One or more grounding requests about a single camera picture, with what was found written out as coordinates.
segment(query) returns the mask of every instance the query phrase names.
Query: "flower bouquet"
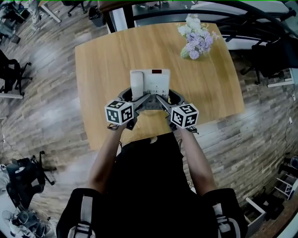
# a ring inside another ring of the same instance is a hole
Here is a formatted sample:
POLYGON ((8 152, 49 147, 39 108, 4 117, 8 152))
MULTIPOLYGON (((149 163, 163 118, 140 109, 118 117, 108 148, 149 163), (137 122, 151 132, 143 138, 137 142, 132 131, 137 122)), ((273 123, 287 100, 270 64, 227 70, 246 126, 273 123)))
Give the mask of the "flower bouquet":
POLYGON ((186 46, 181 50, 181 57, 190 56, 193 60, 199 58, 201 54, 209 52, 213 39, 219 37, 214 31, 210 34, 208 24, 201 23, 197 15, 187 17, 184 26, 178 24, 178 31, 187 40, 186 46))

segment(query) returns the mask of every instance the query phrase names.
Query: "trash bin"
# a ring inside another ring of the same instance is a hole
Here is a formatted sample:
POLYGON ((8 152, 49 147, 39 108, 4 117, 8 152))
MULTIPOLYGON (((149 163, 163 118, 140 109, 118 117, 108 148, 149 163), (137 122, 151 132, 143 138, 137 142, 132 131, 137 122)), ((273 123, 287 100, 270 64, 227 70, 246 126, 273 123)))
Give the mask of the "trash bin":
POLYGON ((99 12, 97 7, 91 7, 89 10, 89 20, 91 20, 94 25, 101 27, 105 24, 105 19, 99 12))

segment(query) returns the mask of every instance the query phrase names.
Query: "forearm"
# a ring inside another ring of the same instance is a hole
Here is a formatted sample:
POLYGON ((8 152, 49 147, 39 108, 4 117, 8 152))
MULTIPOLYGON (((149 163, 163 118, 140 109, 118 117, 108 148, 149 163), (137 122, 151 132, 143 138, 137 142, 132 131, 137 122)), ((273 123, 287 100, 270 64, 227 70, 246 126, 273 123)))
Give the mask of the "forearm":
POLYGON ((193 133, 179 129, 186 152, 190 176, 200 195, 216 189, 211 167, 193 133))
POLYGON ((109 132, 90 170, 88 186, 100 193, 105 191, 108 177, 117 156, 122 132, 123 128, 121 127, 109 132))

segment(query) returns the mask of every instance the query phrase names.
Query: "black office chair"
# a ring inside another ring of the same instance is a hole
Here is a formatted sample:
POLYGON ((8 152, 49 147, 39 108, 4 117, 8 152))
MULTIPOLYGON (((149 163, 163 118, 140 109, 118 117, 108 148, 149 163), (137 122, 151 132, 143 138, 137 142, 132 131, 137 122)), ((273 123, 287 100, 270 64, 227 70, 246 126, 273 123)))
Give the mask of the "black office chair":
POLYGON ((260 84, 259 72, 265 78, 282 77, 282 70, 298 68, 298 39, 290 36, 280 39, 265 46, 254 45, 251 51, 244 54, 251 62, 249 69, 242 69, 242 75, 255 69, 257 73, 257 85, 260 84))
POLYGON ((20 95, 24 96, 22 93, 22 85, 21 81, 23 79, 30 79, 32 77, 23 77, 25 69, 27 65, 31 65, 30 62, 26 63, 24 67, 20 67, 20 64, 15 59, 8 59, 6 55, 0 50, 0 78, 5 80, 4 86, 0 89, 0 93, 8 93, 13 89, 14 83, 17 81, 15 89, 19 90, 20 95))
POLYGON ((63 5, 65 6, 73 6, 68 12, 68 16, 70 17, 71 16, 71 11, 74 10, 79 4, 81 5, 82 9, 83 9, 83 12, 86 13, 87 11, 85 10, 84 8, 84 4, 83 2, 84 1, 61 1, 63 3, 63 5))
POLYGON ((45 179, 51 185, 55 184, 44 173, 46 170, 42 168, 42 154, 44 154, 44 151, 40 152, 40 162, 37 162, 35 156, 33 156, 31 159, 13 159, 12 164, 6 166, 10 178, 10 182, 6 186, 7 193, 14 206, 18 207, 21 211, 29 207, 34 194, 43 192, 45 179))

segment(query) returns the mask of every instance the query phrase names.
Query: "table top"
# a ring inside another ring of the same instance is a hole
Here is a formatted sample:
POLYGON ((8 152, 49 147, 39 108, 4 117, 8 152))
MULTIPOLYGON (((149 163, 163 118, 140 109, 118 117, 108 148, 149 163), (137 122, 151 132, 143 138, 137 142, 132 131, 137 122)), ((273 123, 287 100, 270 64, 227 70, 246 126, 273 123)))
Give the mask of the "table top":
MULTIPOLYGON (((215 24, 209 24, 209 30, 221 35, 215 24)), ((130 87, 131 69, 170 69, 170 89, 197 107, 199 124, 244 111, 223 38, 197 60, 180 57, 185 44, 176 23, 162 23, 105 35, 75 48, 81 113, 91 149, 100 149, 104 142, 108 133, 104 106, 130 87)), ((142 112, 133 131, 124 130, 121 142, 169 133, 165 117, 164 111, 142 112)))

